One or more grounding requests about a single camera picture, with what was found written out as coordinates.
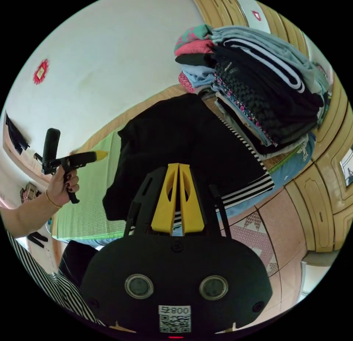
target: green mat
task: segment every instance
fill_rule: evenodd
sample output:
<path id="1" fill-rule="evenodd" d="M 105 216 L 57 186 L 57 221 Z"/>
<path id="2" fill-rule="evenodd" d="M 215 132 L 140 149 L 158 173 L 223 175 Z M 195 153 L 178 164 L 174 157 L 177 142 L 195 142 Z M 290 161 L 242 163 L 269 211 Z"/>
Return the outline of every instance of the green mat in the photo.
<path id="1" fill-rule="evenodd" d="M 125 221 L 108 221 L 102 203 L 117 170 L 121 148 L 118 131 L 122 128 L 92 149 L 108 151 L 108 157 L 78 169 L 80 202 L 75 205 L 70 202 L 58 211 L 56 239 L 106 239 L 124 235 Z"/>

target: handheld gimbal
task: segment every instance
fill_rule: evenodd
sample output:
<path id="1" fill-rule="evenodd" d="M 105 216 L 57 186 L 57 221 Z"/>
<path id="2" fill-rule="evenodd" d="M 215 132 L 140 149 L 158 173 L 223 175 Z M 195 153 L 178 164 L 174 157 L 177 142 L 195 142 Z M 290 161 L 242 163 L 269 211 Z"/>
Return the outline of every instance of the handheld gimbal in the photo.
<path id="1" fill-rule="evenodd" d="M 105 151 L 89 151 L 81 154 L 70 155 L 62 158 L 56 158 L 58 145 L 60 139 L 60 131 L 58 129 L 50 128 L 47 130 L 44 141 L 43 157 L 34 154 L 34 158 L 37 159 L 42 165 L 42 173 L 45 175 L 55 174 L 57 168 L 61 165 L 65 171 L 65 182 L 67 181 L 67 175 L 74 169 L 84 167 L 89 163 L 102 160 L 107 156 Z M 67 192 L 70 201 L 73 204 L 77 204 L 80 201 L 76 198 L 75 193 Z"/>

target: gold bracelet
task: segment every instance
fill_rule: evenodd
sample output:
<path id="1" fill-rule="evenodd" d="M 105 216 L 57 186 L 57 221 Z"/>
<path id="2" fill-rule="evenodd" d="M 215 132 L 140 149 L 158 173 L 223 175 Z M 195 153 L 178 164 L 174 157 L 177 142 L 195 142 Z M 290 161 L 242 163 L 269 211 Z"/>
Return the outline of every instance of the gold bracelet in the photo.
<path id="1" fill-rule="evenodd" d="M 47 199 L 49 200 L 49 202 L 50 202 L 51 204 L 53 204 L 57 209 L 61 209 L 61 208 L 62 208 L 62 206 L 59 206 L 59 205 L 54 204 L 54 203 L 49 199 L 47 191 L 45 191 L 45 196 L 47 197 Z"/>

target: sticker label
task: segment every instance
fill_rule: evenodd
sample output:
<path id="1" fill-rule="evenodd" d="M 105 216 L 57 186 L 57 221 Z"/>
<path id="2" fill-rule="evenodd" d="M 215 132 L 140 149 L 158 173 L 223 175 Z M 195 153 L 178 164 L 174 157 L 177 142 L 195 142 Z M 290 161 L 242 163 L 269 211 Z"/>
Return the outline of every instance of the sticker label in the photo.
<path id="1" fill-rule="evenodd" d="M 161 333 L 190 333 L 191 307 L 189 305 L 159 305 Z"/>
<path id="2" fill-rule="evenodd" d="M 48 59 L 45 59 L 40 63 L 40 65 L 38 66 L 37 70 L 33 75 L 33 81 L 36 85 L 40 84 L 45 79 L 45 76 L 48 72 L 48 68 L 49 68 L 49 61 Z"/>
<path id="3" fill-rule="evenodd" d="M 255 18 L 256 18 L 258 21 L 261 21 L 261 20 L 262 20 L 260 14 L 259 14 L 256 10 L 252 10 L 251 12 L 254 14 Z"/>

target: camera lens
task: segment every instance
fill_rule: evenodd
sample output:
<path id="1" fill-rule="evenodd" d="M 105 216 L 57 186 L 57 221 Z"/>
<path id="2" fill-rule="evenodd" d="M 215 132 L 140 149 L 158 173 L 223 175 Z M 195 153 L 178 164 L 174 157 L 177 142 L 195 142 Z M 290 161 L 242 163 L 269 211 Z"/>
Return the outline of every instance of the camera lens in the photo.
<path id="1" fill-rule="evenodd" d="M 227 294 L 228 283 L 221 276 L 209 276 L 201 282 L 199 291 L 204 299 L 216 301 Z"/>
<path id="2" fill-rule="evenodd" d="M 145 275 L 134 274 L 126 279 L 125 290 L 133 298 L 145 299 L 153 293 L 153 283 Z"/>

